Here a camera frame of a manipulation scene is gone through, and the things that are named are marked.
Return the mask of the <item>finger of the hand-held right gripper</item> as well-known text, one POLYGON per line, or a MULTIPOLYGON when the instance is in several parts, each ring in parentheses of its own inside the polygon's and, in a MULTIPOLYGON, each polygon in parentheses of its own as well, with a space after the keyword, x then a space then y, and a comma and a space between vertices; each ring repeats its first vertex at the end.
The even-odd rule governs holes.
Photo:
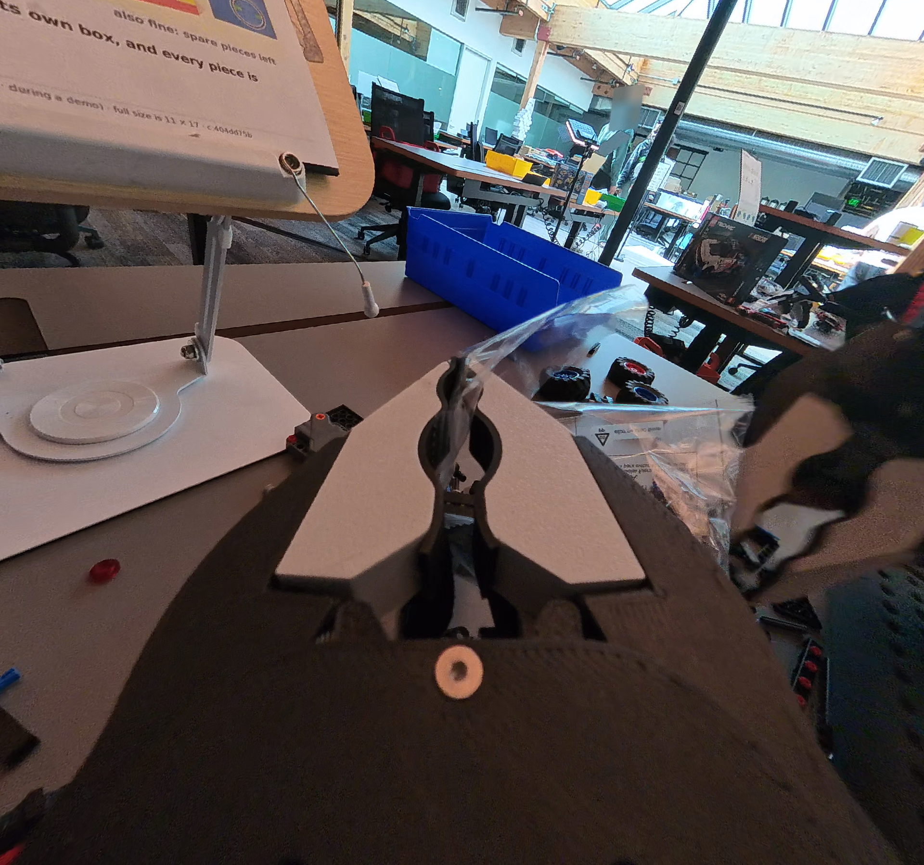
POLYGON ((775 496, 734 519, 730 577, 740 592, 819 592, 905 563, 922 551, 921 464, 885 464, 859 510, 775 496))
POLYGON ((745 450, 737 477, 738 494, 782 494, 806 459, 834 450, 853 433, 834 403, 802 395, 745 450))

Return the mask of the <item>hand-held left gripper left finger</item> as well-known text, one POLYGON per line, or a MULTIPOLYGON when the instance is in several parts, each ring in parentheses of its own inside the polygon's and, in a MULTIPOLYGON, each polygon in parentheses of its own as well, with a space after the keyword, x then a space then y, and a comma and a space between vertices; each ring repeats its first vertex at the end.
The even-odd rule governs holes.
POLYGON ((342 440, 274 572, 280 588, 367 604, 406 638, 445 633, 455 586, 439 469, 462 375, 462 361, 439 364, 342 440))

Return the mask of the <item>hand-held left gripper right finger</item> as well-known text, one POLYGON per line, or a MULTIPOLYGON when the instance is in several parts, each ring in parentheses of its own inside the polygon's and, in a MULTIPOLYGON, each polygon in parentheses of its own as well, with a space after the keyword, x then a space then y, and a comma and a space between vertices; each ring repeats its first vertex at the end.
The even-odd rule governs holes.
POLYGON ((646 588, 646 572, 574 435, 502 378, 485 378, 468 449, 472 560, 496 637, 523 635, 549 602, 646 588))

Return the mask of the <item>pile of toy building pieces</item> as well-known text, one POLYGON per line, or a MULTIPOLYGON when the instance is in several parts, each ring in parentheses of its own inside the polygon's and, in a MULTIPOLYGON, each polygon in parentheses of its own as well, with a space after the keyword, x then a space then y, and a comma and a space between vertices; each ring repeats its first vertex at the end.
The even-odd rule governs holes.
POLYGON ((819 743, 827 744, 830 664, 820 608, 803 596, 758 605, 752 612, 819 743))

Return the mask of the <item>clear plastic bag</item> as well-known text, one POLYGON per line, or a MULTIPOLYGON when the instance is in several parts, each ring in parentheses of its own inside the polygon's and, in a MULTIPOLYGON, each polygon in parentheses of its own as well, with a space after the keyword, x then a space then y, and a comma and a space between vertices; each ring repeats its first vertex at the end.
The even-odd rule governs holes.
POLYGON ((673 512, 727 569, 753 404, 631 343, 638 310, 628 293, 560 305, 462 352, 449 378, 449 451, 475 440, 476 406, 503 380, 673 512))

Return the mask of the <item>grey desk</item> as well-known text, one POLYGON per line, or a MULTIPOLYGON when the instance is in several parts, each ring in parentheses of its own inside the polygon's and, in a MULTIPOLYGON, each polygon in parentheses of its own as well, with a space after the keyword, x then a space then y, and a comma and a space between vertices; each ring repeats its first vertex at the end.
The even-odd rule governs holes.
MULTIPOLYGON (((486 329, 445 308, 380 321, 317 325, 239 342, 310 408, 345 403, 368 415, 486 329)), ((309 649, 317 625, 339 598, 280 588, 274 572, 295 532, 281 495, 258 506, 258 481, 283 481, 298 466, 274 454, 157 503, 123 513, 2 561, 2 668, 22 684, 2 707, 40 738, 21 765, 2 771, 2 812, 33 789, 71 781, 98 741, 132 667, 185 585, 194 583, 191 629, 175 661, 154 676, 156 722, 167 698, 189 686, 210 699, 218 681, 233 694, 257 692, 257 679, 309 649), (121 571, 88 581, 97 561, 121 571)))

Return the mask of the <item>grey toy motor block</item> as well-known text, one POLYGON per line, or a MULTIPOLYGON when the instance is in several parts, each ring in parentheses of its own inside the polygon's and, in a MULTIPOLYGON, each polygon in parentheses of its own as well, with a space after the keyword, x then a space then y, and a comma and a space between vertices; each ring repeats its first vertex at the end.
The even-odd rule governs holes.
POLYGON ((348 436, 363 417, 345 405, 313 413, 297 425, 285 440, 285 451, 299 460, 317 453, 332 441, 348 436))

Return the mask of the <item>black toy wheel red rim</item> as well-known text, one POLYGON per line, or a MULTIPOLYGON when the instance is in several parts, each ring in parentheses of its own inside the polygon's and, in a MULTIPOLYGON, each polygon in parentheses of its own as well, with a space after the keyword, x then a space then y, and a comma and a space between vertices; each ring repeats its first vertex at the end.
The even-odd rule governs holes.
POLYGON ((654 378, 647 365, 625 357, 614 359, 606 375, 616 391, 615 404, 668 406, 668 397, 653 386, 654 378))

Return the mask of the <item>wooden table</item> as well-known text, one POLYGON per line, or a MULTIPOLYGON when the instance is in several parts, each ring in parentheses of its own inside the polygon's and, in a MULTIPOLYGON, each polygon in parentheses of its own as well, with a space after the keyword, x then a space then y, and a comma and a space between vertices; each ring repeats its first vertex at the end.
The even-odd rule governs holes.
POLYGON ((786 351, 802 358, 814 351, 834 351, 845 342, 841 338, 819 345, 805 341, 802 333, 791 335, 771 328, 752 317, 742 315, 736 308, 723 305, 701 289, 683 281, 668 267, 636 267, 632 276, 646 284, 645 296, 649 305, 664 311, 676 308, 683 315, 701 325, 699 334, 690 341, 679 365, 695 373, 717 353, 719 368, 747 347, 770 351, 786 351))
POLYGON ((521 226, 527 210, 534 209, 543 201, 553 199, 565 207, 570 202, 566 193, 536 183, 528 183, 484 163, 460 156, 445 155, 423 146, 401 143, 373 137, 371 147, 374 154, 387 155, 411 170, 408 207, 422 207, 423 178, 439 174, 442 178, 459 178, 463 186, 463 198, 477 204, 496 205, 503 211, 503 220, 514 226, 521 226))

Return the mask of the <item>dark cardboard box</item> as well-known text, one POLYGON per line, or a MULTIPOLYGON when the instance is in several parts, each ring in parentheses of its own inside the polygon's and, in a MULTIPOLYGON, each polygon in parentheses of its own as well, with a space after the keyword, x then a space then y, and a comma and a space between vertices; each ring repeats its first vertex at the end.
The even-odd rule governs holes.
POLYGON ((676 277, 727 305, 742 305, 786 247, 786 238, 708 214, 680 254, 676 277))

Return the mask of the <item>blue storage bin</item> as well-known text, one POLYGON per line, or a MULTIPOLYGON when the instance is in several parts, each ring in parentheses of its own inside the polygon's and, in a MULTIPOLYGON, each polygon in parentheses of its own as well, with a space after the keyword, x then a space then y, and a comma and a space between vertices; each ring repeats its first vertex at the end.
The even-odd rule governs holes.
POLYGON ((491 216, 411 207, 406 276, 501 332, 617 289, 619 271, 491 216))

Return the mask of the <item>white tipped thin rod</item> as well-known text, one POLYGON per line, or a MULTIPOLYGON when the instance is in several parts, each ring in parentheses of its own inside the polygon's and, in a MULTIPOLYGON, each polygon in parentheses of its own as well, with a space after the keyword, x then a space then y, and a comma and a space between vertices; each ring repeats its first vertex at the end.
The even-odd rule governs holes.
POLYGON ((311 207, 311 209, 313 210, 317 218, 329 230, 329 233, 334 237, 334 239, 336 240, 337 244, 339 245, 343 253, 345 253, 346 256, 352 261, 352 264, 358 273, 358 277, 359 277, 359 281, 361 285, 361 293, 362 293, 363 303, 364 303, 364 315, 365 317, 370 318, 370 319, 376 318, 380 313, 380 307, 376 302, 376 299, 373 293, 372 284, 371 282, 369 282, 366 275, 364 274, 364 271, 361 268, 358 260, 354 257, 352 250, 348 248, 347 245, 343 242, 340 235, 335 231, 335 229, 330 224, 328 219, 320 211, 315 201, 313 201, 313 199, 308 194, 306 167, 301 162, 301 160, 298 158, 298 156, 296 156, 295 154, 291 152, 281 153, 278 156, 278 163, 283 173, 285 173, 290 178, 292 178, 295 187, 299 190, 299 192, 302 194, 304 199, 308 202, 309 206, 311 207))

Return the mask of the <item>black pole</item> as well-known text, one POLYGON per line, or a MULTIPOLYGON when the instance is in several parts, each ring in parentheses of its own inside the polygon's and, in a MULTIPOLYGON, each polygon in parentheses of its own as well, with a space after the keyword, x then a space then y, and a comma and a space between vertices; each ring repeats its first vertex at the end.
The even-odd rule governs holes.
POLYGON ((707 22, 697 48, 687 65, 687 70, 677 86, 676 95, 665 113, 664 120, 658 129, 653 145, 641 166, 639 176, 635 179, 627 200, 616 217, 616 222, 601 252, 598 261, 605 267, 611 265, 629 234, 634 217, 648 193, 648 186, 652 181, 654 173, 664 157, 664 153, 671 142, 671 138, 676 132, 676 127, 682 119, 687 105, 699 84, 700 77, 729 23, 737 1, 738 0, 719 0, 715 11, 707 22))

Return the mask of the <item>red black office chair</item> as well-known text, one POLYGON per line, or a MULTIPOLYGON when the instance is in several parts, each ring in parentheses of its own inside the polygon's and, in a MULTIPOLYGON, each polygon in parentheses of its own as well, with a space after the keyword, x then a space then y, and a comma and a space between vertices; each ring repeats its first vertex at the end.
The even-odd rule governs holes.
MULTIPOLYGON (((433 144, 432 120, 422 99, 372 84, 372 138, 417 147, 433 144)), ((373 195, 383 198, 386 210, 404 213, 408 206, 449 210, 452 207, 442 191, 442 178, 435 172, 421 171, 405 163, 402 156, 372 150, 375 166, 373 195)))

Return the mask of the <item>black blue toy connector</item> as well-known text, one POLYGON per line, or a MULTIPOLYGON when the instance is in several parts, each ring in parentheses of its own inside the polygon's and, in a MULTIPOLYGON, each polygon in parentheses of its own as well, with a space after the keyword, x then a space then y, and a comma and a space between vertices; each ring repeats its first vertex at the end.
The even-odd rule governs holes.
POLYGON ((40 746, 40 738, 1 707, 1 768, 11 771, 21 765, 40 746))

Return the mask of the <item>instruction sheet wooden board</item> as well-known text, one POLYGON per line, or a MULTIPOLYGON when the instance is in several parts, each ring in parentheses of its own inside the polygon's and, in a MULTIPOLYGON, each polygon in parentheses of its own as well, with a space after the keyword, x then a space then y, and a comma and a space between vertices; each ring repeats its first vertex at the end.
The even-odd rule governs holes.
POLYGON ((373 164, 324 0, 2 0, 2 199, 341 220, 373 164))

